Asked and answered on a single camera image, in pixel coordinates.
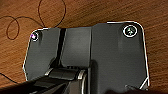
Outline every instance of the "black cable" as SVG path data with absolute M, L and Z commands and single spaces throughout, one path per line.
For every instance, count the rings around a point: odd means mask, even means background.
M 6 29 L 6 36 L 7 36 L 7 38 L 10 39 L 10 40 L 15 40 L 15 39 L 17 38 L 17 36 L 19 35 L 19 30 L 20 30 L 19 22 L 16 20 L 16 18 L 14 18 L 14 17 L 12 17 L 12 16 L 3 16 L 3 17 L 0 17 L 0 19 L 2 19 L 2 18 L 7 18 L 7 17 L 12 18 L 12 19 L 13 19 L 12 22 L 13 22 L 13 21 L 16 21 L 16 22 L 17 22 L 18 30 L 17 30 L 17 35 L 16 35 L 14 38 L 10 38 L 9 35 L 8 35 L 9 26 L 8 26 L 7 29 Z
M 42 28 L 44 28 L 43 25 L 41 25 L 38 21 L 36 21 L 35 19 L 31 18 L 31 17 L 26 17 L 26 16 L 19 16 L 19 17 L 16 17 L 15 19 L 20 19 L 20 18 L 27 18 L 27 19 L 30 19 L 32 21 L 34 21 L 35 23 L 37 23 L 39 26 L 41 26 Z
M 7 29 L 6 29 L 6 36 L 8 39 L 10 40 L 15 40 L 17 38 L 17 36 L 19 35 L 19 32 L 20 32 L 20 26 L 19 26 L 19 22 L 17 21 L 17 19 L 20 19 L 20 18 L 28 18 L 28 19 L 31 19 L 32 21 L 36 22 L 39 26 L 41 26 L 42 28 L 44 28 L 38 21 L 36 21 L 35 19 L 31 18 L 31 17 L 26 17 L 26 16 L 20 16 L 20 17 L 17 17 L 17 18 L 14 18 L 12 16 L 3 16 L 3 17 L 11 17 L 13 18 L 13 20 L 9 23 L 9 25 L 7 26 Z M 18 24 L 18 32 L 17 32 L 17 35 L 14 37 L 14 38 L 10 38 L 9 35 L 8 35 L 8 29 L 11 25 L 12 22 L 16 21 L 17 24 Z
M 64 15 L 63 15 L 61 21 L 60 21 L 57 25 L 55 25 L 54 28 L 57 27 L 58 25 L 60 25 L 60 23 L 62 23 L 63 19 L 65 18 L 65 14 L 66 14 L 66 4 L 65 4 L 64 0 L 62 0 L 62 2 L 63 2 L 63 4 L 64 4 Z
M 18 84 L 17 82 L 13 81 L 12 79 L 10 79 L 9 77 L 7 77 L 6 75 L 4 75 L 3 73 L 0 73 L 0 75 L 4 76 L 5 78 L 7 78 L 9 81 Z
M 41 2 L 42 2 L 42 0 L 40 0 L 40 2 L 39 2 L 38 8 L 37 8 L 37 12 L 38 12 L 38 16 L 39 16 L 39 18 L 40 18 L 40 20 L 41 20 L 41 22 L 43 24 L 43 27 L 45 27 L 45 24 L 44 24 L 44 22 L 43 22 L 43 20 L 42 20 L 42 18 L 40 16 L 40 5 L 41 5 Z

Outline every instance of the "gray surface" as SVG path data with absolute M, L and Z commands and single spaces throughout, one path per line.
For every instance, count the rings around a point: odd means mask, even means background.
M 30 39 L 29 42 L 24 65 L 27 80 L 44 75 L 52 60 L 57 56 L 60 29 L 51 28 L 41 32 L 41 40 L 35 42 Z
M 124 26 L 133 24 L 138 33 L 123 34 Z M 91 94 L 107 90 L 124 92 L 125 85 L 140 87 L 147 77 L 142 28 L 135 23 L 97 24 L 92 28 Z

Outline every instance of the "black panel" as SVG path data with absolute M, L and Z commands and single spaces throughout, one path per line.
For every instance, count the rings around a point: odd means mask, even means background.
M 66 29 L 62 65 L 89 67 L 91 27 Z
M 30 39 L 24 68 L 27 80 L 43 76 L 57 57 L 60 29 L 41 30 L 39 39 Z
M 137 34 L 123 29 L 134 25 Z M 135 23 L 100 23 L 92 27 L 91 94 L 124 92 L 125 85 L 140 87 L 147 77 L 142 28 Z

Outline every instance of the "gray plastic device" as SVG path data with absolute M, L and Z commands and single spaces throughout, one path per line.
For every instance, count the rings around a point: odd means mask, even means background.
M 27 80 L 43 76 L 58 56 L 59 28 L 32 32 L 23 69 Z M 149 74 L 144 31 L 136 22 L 107 22 L 65 30 L 60 62 L 87 71 L 87 93 L 147 89 Z

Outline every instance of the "round button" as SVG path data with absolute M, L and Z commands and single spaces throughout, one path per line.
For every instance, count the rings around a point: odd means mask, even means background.
M 123 33 L 126 37 L 134 37 L 137 34 L 137 28 L 133 25 L 128 25 L 124 28 Z
M 33 41 L 37 41 L 38 40 L 38 33 L 37 32 L 33 32 L 31 35 L 30 35 L 30 38 L 33 40 Z

